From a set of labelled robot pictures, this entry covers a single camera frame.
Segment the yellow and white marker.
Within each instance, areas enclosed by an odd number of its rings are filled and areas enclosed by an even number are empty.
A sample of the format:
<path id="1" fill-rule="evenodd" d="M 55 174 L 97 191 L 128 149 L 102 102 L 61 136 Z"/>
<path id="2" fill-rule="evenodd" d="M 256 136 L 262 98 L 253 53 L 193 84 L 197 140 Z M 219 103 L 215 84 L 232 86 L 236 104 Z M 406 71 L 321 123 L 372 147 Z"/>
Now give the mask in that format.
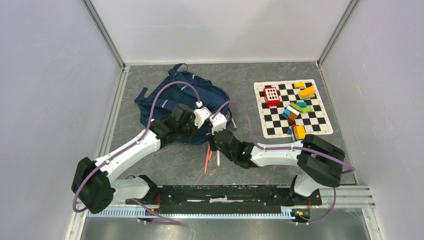
<path id="1" fill-rule="evenodd" d="M 216 151 L 216 165 L 217 167 L 221 166 L 221 155 L 219 150 Z"/>

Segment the orange pen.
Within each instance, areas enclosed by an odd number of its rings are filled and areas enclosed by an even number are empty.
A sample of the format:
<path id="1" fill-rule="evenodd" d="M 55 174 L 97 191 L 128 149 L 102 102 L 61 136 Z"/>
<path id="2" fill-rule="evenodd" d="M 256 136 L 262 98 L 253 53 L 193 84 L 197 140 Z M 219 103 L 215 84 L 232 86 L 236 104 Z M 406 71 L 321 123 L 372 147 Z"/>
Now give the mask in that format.
<path id="1" fill-rule="evenodd" d="M 208 170 L 208 166 L 209 166 L 209 162 L 211 160 L 213 151 L 211 150 L 211 146 L 208 144 L 207 145 L 207 152 L 206 152 L 206 158 L 205 158 L 205 164 L 204 164 L 204 173 L 207 173 Z"/>

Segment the navy blue student backpack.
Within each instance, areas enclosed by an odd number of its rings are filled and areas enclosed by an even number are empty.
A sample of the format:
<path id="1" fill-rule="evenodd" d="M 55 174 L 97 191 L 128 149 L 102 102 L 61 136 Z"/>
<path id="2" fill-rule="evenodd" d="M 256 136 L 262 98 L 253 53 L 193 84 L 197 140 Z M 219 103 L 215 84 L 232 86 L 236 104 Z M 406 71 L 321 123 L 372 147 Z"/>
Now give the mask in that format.
<path id="1" fill-rule="evenodd" d="M 140 109 L 140 122 L 145 129 L 150 120 L 170 114 L 178 104 L 184 104 L 193 110 L 207 107 L 211 111 L 211 116 L 214 117 L 218 113 L 223 114 L 227 120 L 224 130 L 228 130 L 227 126 L 231 123 L 229 95 L 222 88 L 213 85 L 210 80 L 189 71 L 179 71 L 179 68 L 179 64 L 171 68 L 168 76 L 148 97 L 145 97 L 148 90 L 145 87 L 134 100 Z M 200 145 L 209 142 L 208 135 L 211 134 L 211 128 L 212 124 L 208 119 L 198 130 L 192 142 L 186 143 Z"/>

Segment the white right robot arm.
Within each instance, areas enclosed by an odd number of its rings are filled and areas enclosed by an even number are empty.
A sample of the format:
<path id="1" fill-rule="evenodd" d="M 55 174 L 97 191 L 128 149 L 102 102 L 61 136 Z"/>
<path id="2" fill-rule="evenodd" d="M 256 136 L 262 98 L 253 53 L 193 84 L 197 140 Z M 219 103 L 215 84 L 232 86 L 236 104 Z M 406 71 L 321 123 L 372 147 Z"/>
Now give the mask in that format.
<path id="1" fill-rule="evenodd" d="M 229 130 L 207 137 L 210 148 L 219 151 L 237 166 L 249 169 L 266 166 L 296 166 L 297 175 L 289 189 L 289 199 L 302 204 L 321 187 L 337 188 L 341 184 L 345 152 L 319 136 L 284 144 L 262 144 L 238 140 Z"/>

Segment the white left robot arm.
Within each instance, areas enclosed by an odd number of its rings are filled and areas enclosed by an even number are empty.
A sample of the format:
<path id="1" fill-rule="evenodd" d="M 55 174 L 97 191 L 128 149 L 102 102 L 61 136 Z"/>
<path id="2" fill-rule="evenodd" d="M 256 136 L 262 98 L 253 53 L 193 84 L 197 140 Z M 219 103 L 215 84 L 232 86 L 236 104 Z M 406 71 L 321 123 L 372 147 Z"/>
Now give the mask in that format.
<path id="1" fill-rule="evenodd" d="M 95 160 L 88 157 L 81 159 L 71 184 L 73 210 L 76 213 L 88 210 L 97 214 L 111 203 L 127 199 L 153 203 L 157 190 L 145 179 L 118 177 L 142 158 L 174 143 L 178 138 L 189 142 L 210 115 L 206 107 L 193 110 L 178 104 L 170 114 L 149 120 L 146 129 L 116 150 Z"/>

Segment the blue and white marker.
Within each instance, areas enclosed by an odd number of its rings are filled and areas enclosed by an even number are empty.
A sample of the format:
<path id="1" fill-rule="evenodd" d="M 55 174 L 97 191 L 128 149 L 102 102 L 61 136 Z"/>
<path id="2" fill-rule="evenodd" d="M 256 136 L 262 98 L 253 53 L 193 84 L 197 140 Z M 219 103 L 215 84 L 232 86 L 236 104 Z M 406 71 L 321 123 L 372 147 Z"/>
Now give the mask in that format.
<path id="1" fill-rule="evenodd" d="M 237 127 L 233 118 L 231 118 L 231 123 L 232 123 L 233 129 L 236 131 L 238 129 L 238 127 Z"/>

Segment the small toy vehicle blocks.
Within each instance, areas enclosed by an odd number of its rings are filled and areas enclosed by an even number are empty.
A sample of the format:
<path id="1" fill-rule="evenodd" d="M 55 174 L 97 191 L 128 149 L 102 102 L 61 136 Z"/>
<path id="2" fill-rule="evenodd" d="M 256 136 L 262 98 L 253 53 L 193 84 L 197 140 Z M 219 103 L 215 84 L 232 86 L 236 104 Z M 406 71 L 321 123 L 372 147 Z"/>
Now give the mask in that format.
<path id="1" fill-rule="evenodd" d="M 289 129 L 287 130 L 287 133 L 289 134 L 289 136 L 294 142 L 303 140 L 306 136 L 305 127 L 303 125 L 297 125 L 297 124 L 293 124 L 292 126 L 290 126 Z"/>

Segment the checkered chessboard mat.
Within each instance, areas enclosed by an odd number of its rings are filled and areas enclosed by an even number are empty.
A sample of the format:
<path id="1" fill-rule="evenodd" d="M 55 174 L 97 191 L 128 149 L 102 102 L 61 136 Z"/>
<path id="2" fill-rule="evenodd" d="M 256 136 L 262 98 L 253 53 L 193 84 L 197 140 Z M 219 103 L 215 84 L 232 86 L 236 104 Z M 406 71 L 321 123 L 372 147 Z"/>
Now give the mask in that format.
<path id="1" fill-rule="evenodd" d="M 255 82 L 253 89 L 266 139 L 289 137 L 292 125 L 307 134 L 334 132 L 314 79 Z"/>

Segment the red window toy block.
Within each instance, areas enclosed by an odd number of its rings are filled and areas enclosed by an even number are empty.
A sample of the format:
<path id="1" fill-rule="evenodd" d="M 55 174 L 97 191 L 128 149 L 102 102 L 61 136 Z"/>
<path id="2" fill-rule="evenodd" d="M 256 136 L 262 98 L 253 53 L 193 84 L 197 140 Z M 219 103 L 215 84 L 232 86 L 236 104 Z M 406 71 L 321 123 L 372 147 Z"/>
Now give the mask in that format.
<path id="1" fill-rule="evenodd" d="M 277 107 L 281 103 L 279 91 L 276 87 L 265 87 L 263 95 L 268 108 Z"/>

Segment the pile of coloured toy blocks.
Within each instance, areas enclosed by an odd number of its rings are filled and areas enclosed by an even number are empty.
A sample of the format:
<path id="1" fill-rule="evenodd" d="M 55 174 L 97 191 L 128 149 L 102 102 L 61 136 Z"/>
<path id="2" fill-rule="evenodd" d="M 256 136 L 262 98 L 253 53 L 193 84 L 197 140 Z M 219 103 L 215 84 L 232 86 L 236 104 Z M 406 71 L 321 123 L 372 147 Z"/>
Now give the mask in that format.
<path id="1" fill-rule="evenodd" d="M 313 110 L 311 106 L 301 107 L 296 103 L 291 102 L 282 112 L 282 117 L 285 118 L 289 124 L 294 124 L 297 117 L 302 113 L 309 113 Z"/>

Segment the yellow flat toy block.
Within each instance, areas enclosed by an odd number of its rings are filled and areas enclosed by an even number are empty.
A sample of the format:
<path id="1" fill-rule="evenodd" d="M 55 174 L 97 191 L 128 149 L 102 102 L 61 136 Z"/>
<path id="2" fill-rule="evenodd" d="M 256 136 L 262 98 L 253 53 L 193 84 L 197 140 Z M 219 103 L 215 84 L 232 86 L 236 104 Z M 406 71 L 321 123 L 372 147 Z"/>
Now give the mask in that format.
<path id="1" fill-rule="evenodd" d="M 304 88 L 306 88 L 306 84 L 304 82 L 295 82 L 294 83 L 294 88 L 296 88 L 296 89 L 304 89 Z"/>

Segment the orange curved toy block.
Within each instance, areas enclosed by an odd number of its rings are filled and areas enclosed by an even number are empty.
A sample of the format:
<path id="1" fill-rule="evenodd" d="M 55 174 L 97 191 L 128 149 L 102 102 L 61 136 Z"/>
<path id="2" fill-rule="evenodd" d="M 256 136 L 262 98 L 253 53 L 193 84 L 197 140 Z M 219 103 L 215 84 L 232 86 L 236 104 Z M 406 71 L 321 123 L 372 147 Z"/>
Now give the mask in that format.
<path id="1" fill-rule="evenodd" d="M 298 97 L 300 100 L 310 99 L 315 96 L 315 93 L 316 93 L 315 88 L 313 86 L 310 86 L 300 90 L 300 92 L 298 93 Z"/>

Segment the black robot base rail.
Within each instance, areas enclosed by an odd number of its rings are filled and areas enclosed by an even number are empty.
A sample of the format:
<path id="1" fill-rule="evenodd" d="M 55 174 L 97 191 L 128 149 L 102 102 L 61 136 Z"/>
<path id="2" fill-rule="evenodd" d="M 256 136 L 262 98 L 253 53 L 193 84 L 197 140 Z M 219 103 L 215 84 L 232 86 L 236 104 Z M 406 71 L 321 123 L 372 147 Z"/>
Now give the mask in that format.
<path id="1" fill-rule="evenodd" d="M 287 185 L 162 185 L 140 199 L 161 214 L 277 214 L 281 207 L 321 206 L 315 190 L 304 197 Z"/>

